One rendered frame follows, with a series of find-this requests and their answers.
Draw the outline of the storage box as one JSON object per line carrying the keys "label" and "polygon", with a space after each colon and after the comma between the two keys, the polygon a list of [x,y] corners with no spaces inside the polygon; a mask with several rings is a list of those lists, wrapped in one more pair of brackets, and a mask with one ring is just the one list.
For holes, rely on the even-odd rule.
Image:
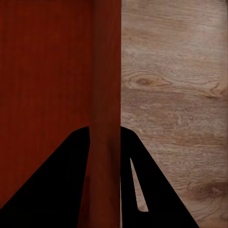
{"label": "storage box", "polygon": [[0,209],[75,130],[77,228],[120,228],[122,0],[0,0]]}

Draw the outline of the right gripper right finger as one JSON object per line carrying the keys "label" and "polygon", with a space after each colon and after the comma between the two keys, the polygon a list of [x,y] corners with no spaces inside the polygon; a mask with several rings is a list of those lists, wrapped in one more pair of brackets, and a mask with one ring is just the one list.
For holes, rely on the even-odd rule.
{"label": "right gripper right finger", "polygon": [[[138,210],[130,158],[148,212]],[[199,228],[135,132],[121,126],[123,228]]]}

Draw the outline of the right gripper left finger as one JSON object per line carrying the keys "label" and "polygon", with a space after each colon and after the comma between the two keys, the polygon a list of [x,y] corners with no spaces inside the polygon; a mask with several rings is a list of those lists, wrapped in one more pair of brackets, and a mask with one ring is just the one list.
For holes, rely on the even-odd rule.
{"label": "right gripper left finger", "polygon": [[0,228],[77,228],[90,147],[75,130],[0,209]]}

